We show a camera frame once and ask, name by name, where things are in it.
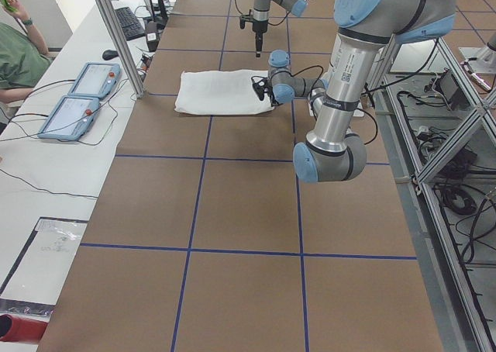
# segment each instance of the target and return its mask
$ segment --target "towel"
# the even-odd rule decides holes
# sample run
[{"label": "towel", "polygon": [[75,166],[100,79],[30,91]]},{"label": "towel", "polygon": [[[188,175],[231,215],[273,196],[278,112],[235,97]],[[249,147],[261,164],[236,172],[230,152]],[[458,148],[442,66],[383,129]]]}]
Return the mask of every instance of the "towel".
[{"label": "towel", "polygon": [[252,76],[266,77],[267,71],[203,71],[181,75],[176,112],[196,115],[253,115],[273,109],[270,99],[258,99]]}]

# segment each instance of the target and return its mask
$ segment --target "white desk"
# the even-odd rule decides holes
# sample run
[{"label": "white desk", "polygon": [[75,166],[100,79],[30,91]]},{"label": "white desk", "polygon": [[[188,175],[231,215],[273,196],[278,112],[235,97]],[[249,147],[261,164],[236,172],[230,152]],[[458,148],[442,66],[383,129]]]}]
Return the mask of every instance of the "white desk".
[{"label": "white desk", "polygon": [[[142,51],[147,50],[144,38],[129,42],[135,62]],[[102,52],[114,50],[113,43],[105,28],[96,6],[67,42],[37,87],[50,82],[76,78],[88,61],[102,61]],[[120,63],[118,58],[110,62]],[[122,70],[122,79],[126,73]],[[50,114],[62,95],[67,94],[71,84],[52,86],[37,92],[19,109],[21,113]],[[25,138],[0,142],[0,168],[20,176],[38,188],[52,192],[98,196],[103,185],[115,148],[126,127],[134,101],[133,90],[129,83],[112,99],[112,106],[119,116],[113,123],[104,140],[97,146],[81,143],[60,143]],[[90,132],[81,140],[97,143],[107,131],[115,113],[107,105],[96,118]],[[18,119],[29,134],[37,133],[44,118],[21,116]],[[11,123],[0,140],[24,136],[21,129]],[[0,206],[2,224],[0,225],[0,283],[4,281],[24,246],[38,218],[41,216],[67,219],[88,220],[95,206],[95,199],[76,198],[67,195],[50,195],[37,192],[23,182],[0,173]],[[35,350],[36,346],[20,343],[0,343],[0,352]]]}]

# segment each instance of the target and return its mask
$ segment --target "black mouse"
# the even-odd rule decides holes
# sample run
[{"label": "black mouse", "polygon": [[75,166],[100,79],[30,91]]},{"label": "black mouse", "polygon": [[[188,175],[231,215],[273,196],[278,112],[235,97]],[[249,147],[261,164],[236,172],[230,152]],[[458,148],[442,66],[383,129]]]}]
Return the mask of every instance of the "black mouse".
[{"label": "black mouse", "polygon": [[116,50],[105,50],[105,51],[103,51],[102,59],[103,60],[111,60],[114,57],[117,57],[118,55],[119,54],[117,53]]}]

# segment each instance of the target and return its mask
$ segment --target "green object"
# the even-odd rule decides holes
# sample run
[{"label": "green object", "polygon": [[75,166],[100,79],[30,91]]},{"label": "green object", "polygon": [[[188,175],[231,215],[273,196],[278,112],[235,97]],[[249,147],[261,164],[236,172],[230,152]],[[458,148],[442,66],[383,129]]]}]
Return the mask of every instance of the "green object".
[{"label": "green object", "polygon": [[29,39],[0,22],[0,89],[34,87],[50,66]]},{"label": "green object", "polygon": [[7,9],[9,12],[17,12],[16,7],[12,7],[7,0],[0,0],[1,4]]}]

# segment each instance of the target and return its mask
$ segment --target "keyboard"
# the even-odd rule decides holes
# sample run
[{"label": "keyboard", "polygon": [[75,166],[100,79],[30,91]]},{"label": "keyboard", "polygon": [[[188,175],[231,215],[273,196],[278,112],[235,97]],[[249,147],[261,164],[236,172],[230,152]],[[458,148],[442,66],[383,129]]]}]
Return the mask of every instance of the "keyboard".
[{"label": "keyboard", "polygon": [[115,14],[121,24],[126,40],[135,40],[145,35],[145,29],[129,7],[116,9]]}]

